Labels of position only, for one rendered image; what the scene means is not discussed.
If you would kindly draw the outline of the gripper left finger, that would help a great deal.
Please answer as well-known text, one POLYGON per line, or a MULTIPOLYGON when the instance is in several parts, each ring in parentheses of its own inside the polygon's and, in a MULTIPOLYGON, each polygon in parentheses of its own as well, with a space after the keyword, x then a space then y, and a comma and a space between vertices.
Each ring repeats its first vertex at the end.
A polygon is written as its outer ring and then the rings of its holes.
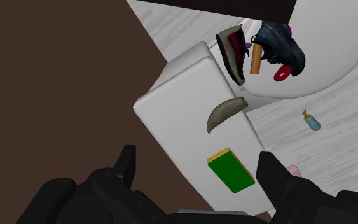
POLYGON ((136 147, 125 145, 114 167, 93 171, 79 185, 51 179, 15 224, 173 224, 147 196, 131 190, 135 168, 136 147))

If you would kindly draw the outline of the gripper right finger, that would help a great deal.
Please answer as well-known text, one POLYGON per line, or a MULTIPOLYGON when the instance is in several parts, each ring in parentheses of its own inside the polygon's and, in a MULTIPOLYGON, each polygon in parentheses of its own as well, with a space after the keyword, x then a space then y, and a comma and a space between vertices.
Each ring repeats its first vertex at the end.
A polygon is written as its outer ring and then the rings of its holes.
POLYGON ((271 152, 259 154, 256 179, 276 210, 270 224, 358 224, 358 192, 323 192, 293 176, 271 152))

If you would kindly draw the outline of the pink object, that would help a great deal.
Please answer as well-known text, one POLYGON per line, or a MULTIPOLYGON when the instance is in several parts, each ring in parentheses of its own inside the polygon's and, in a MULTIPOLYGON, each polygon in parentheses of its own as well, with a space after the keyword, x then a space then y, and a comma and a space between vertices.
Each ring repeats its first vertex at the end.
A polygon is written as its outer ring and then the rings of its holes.
POLYGON ((301 173, 299 169, 295 165, 290 165, 287 167, 287 170, 293 175, 297 177, 301 177, 301 173))

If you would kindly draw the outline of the green and yellow sponge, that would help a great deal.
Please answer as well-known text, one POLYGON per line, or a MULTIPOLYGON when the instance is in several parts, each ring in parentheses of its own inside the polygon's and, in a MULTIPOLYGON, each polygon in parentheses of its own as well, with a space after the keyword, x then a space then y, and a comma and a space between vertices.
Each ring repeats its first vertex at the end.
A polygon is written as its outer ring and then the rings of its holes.
POLYGON ((207 165, 232 193, 238 193, 256 183, 252 174, 230 148, 209 157, 207 165))

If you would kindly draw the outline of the blue bottle with orange pump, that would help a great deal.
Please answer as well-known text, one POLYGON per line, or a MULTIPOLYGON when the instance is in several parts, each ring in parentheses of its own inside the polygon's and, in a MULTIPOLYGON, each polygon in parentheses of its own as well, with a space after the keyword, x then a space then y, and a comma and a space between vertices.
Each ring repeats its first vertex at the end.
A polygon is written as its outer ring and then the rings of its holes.
POLYGON ((321 129, 321 124, 311 114, 308 114, 306 109, 302 112, 302 114, 304 115, 304 121, 313 131, 321 129))

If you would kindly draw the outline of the grey curved seal figure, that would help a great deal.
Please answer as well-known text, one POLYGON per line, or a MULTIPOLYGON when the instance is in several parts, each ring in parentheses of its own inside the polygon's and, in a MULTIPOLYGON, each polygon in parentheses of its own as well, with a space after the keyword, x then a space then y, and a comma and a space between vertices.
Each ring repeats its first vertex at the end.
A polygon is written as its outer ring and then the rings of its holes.
POLYGON ((210 134, 215 127, 247 107, 248 102, 243 97, 232 98, 222 102, 212 110, 208 117, 207 133, 210 134))

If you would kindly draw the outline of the orange cylinder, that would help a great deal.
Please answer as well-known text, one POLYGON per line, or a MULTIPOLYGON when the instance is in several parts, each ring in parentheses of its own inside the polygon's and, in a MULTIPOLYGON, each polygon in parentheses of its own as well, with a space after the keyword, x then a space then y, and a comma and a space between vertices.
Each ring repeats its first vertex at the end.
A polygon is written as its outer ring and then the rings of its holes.
POLYGON ((252 49, 251 67, 249 72, 250 74, 259 74, 262 53, 263 53, 262 46, 254 43, 252 49))

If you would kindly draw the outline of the dark blue sneaker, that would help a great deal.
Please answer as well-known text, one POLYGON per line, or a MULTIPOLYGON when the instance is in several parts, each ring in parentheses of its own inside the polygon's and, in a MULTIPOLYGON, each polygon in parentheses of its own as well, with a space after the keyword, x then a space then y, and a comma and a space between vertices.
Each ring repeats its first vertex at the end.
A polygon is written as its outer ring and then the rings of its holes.
POLYGON ((285 24, 263 21, 258 33, 251 38, 251 43, 262 47, 261 60, 289 66, 292 76, 301 74, 305 68, 305 54, 289 34, 285 24))

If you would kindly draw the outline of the red and black sneaker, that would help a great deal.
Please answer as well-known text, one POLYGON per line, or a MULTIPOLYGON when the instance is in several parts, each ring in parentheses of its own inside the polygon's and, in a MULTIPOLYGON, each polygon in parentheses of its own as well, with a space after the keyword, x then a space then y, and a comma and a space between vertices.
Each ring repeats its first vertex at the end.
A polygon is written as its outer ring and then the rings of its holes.
POLYGON ((245 82, 243 64, 249 55, 251 43, 246 42, 242 25, 229 27, 216 34, 216 40, 221 52, 224 66, 231 79, 242 86, 245 82))

